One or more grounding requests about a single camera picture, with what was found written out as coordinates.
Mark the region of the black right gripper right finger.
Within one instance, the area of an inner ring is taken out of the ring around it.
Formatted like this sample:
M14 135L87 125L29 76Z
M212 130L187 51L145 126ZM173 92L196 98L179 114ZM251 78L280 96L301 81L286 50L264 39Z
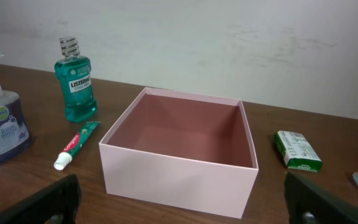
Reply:
M357 207L307 178L288 172L284 186L289 223L358 224Z

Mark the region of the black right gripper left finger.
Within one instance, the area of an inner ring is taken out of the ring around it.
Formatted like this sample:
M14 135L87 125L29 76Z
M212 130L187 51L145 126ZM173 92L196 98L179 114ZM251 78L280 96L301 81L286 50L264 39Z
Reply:
M70 174L0 212L0 223L74 223L80 183Z

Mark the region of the green white soap bar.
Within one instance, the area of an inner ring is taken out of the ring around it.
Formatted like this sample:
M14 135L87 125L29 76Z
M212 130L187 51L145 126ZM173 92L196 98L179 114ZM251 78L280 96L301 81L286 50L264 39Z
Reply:
M273 139L287 168L310 172L318 172L322 168L322 160L304 135L291 131L277 131Z

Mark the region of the green mouthwash bottle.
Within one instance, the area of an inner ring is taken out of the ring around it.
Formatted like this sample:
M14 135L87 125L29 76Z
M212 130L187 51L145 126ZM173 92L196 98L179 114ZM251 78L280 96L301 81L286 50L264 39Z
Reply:
M64 58L55 63L54 69L62 88L65 116L67 120L79 123L97 111L91 84L91 61L80 53L74 37L60 38L60 47Z

